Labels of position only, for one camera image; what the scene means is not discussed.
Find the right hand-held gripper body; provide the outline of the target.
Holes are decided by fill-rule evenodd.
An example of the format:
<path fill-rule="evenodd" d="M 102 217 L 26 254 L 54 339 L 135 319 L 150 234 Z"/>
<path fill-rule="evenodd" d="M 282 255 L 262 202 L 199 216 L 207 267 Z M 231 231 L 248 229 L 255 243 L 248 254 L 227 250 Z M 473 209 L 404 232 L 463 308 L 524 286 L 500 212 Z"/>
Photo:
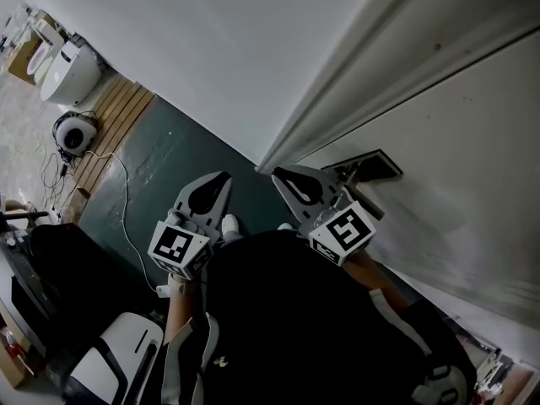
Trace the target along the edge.
<path fill-rule="evenodd" d="M 375 227 L 359 202 L 333 212 L 309 233 L 310 248 L 341 267 L 362 251 L 375 235 Z"/>

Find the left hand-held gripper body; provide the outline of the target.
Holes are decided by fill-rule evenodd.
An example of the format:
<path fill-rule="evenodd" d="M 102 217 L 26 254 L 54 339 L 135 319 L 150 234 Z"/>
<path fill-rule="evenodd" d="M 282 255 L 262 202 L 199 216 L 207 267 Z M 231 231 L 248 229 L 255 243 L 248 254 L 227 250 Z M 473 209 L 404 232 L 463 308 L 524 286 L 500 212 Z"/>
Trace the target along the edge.
<path fill-rule="evenodd" d="M 166 220 L 156 224 L 148 255 L 166 272 L 192 280 L 211 259 L 219 238 L 212 226 L 202 226 L 170 209 Z"/>

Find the silver door lock with handle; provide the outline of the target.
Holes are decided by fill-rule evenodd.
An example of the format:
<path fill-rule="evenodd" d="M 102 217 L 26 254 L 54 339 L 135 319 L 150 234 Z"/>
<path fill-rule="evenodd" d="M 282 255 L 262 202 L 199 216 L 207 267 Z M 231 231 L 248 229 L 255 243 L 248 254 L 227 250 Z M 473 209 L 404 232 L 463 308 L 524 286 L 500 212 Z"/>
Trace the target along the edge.
<path fill-rule="evenodd" d="M 358 201 L 364 211 L 377 221 L 381 221 L 385 213 L 358 188 L 358 184 L 392 180 L 403 174 L 382 149 L 327 165 L 322 170 L 335 178 L 336 183 L 344 187 L 352 199 Z"/>

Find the person's right forearm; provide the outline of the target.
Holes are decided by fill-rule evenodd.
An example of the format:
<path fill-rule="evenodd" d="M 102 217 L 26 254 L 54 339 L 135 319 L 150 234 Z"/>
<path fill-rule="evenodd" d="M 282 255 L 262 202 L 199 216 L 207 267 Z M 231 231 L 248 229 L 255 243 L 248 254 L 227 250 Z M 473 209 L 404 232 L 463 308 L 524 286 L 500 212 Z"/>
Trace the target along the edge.
<path fill-rule="evenodd" d="M 410 306 L 397 286 L 385 275 L 366 251 L 357 252 L 343 264 L 343 269 L 351 278 L 369 291 L 380 290 L 395 312 L 401 313 Z"/>

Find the person's left forearm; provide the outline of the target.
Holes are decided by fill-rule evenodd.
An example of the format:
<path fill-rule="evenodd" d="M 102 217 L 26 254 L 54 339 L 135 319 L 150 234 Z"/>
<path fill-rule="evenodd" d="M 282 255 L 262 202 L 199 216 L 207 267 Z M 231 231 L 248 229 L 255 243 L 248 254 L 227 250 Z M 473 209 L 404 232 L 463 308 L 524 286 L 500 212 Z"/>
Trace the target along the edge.
<path fill-rule="evenodd" d="M 163 344 L 171 342 L 190 320 L 200 324 L 205 318 L 203 291 L 199 279 L 190 281 L 180 275 L 170 274 L 168 286 L 170 302 Z"/>

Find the white door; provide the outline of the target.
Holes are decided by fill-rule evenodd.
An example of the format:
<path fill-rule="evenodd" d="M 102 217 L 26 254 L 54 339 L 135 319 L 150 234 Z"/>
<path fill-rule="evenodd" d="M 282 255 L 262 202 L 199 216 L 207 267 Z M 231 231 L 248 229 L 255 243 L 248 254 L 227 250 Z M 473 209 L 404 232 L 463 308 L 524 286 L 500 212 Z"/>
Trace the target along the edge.
<path fill-rule="evenodd" d="M 304 159 L 381 150 L 372 256 L 478 337 L 540 359 L 540 31 Z"/>

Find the person's left white shoe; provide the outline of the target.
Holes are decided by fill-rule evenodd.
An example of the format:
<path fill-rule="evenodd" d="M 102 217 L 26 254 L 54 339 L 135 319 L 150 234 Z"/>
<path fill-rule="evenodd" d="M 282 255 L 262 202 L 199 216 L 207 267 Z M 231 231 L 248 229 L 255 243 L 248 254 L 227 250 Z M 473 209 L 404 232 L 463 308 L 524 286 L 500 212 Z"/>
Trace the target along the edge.
<path fill-rule="evenodd" d="M 233 214 L 229 213 L 223 217 L 221 223 L 221 231 L 223 237 L 230 232 L 236 232 L 241 234 L 239 222 Z"/>

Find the person's black top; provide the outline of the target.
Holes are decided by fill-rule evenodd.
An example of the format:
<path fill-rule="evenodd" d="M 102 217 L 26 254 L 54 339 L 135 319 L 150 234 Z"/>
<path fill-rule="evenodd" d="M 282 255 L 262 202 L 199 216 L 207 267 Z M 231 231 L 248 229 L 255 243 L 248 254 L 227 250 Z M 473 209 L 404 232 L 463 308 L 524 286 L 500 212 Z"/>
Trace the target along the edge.
<path fill-rule="evenodd" d="M 207 310 L 219 339 L 203 377 L 204 405 L 415 405 L 426 375 L 477 375 L 455 333 L 425 299 L 395 312 L 312 250 L 274 230 L 217 250 Z"/>

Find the wooden slat pallet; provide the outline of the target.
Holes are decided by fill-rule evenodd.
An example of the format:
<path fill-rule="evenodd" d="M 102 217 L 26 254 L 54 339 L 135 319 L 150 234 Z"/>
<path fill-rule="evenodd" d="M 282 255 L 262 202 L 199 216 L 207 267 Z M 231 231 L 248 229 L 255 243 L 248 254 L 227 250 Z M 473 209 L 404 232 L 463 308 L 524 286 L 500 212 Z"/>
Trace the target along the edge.
<path fill-rule="evenodd" d="M 154 92 L 121 75 L 108 82 L 92 108 L 98 132 L 89 146 L 91 152 L 75 161 L 76 187 L 91 193 L 99 185 L 112 161 L 107 154 L 115 153 L 126 141 L 154 97 Z"/>

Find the black bag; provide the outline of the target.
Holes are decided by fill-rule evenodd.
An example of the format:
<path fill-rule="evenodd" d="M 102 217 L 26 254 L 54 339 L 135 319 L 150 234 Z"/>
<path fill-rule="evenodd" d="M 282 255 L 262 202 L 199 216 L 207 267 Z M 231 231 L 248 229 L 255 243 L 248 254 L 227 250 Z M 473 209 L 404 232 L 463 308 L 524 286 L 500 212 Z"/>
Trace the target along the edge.
<path fill-rule="evenodd" d="M 27 284 L 54 311 L 139 312 L 144 293 L 122 265 L 75 224 L 39 225 L 27 249 Z"/>

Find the round white blower fan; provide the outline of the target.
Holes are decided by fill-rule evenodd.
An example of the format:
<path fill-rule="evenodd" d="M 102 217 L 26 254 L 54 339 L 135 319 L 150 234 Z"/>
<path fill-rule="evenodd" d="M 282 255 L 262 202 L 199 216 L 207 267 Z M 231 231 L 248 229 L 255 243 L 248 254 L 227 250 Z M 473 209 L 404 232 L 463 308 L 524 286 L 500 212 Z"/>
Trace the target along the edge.
<path fill-rule="evenodd" d="M 58 151 L 67 157 L 82 157 L 97 134 L 93 114 L 66 111 L 52 127 Z"/>

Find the white toilet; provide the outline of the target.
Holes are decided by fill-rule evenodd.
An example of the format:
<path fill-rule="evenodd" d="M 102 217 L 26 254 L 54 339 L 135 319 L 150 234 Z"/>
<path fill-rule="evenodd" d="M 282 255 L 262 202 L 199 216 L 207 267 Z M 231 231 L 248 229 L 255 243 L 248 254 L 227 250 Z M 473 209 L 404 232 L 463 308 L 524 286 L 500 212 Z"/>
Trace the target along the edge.
<path fill-rule="evenodd" d="M 85 100 L 102 75 L 93 49 L 67 42 L 49 67 L 40 88 L 40 99 L 57 105 L 77 106 Z"/>

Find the white waist pack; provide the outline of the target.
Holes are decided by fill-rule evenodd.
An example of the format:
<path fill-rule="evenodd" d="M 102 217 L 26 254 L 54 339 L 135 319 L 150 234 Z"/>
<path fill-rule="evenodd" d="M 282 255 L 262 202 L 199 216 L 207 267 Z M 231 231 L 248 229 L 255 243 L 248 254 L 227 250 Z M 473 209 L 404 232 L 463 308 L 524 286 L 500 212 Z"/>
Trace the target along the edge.
<path fill-rule="evenodd" d="M 453 365 L 432 369 L 412 393 L 415 405 L 467 405 L 467 382 Z"/>

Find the cardboard box with toilet seat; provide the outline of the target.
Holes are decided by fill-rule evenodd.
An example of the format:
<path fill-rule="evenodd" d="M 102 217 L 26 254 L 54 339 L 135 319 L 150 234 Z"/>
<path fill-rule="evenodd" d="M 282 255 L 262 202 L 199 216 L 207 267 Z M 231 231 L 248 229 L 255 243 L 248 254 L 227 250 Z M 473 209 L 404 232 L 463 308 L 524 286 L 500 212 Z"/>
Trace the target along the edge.
<path fill-rule="evenodd" d="M 19 43 L 8 56 L 4 67 L 15 78 L 36 86 L 35 75 L 43 62 L 55 58 L 66 42 L 56 21 L 40 13 L 30 21 Z"/>

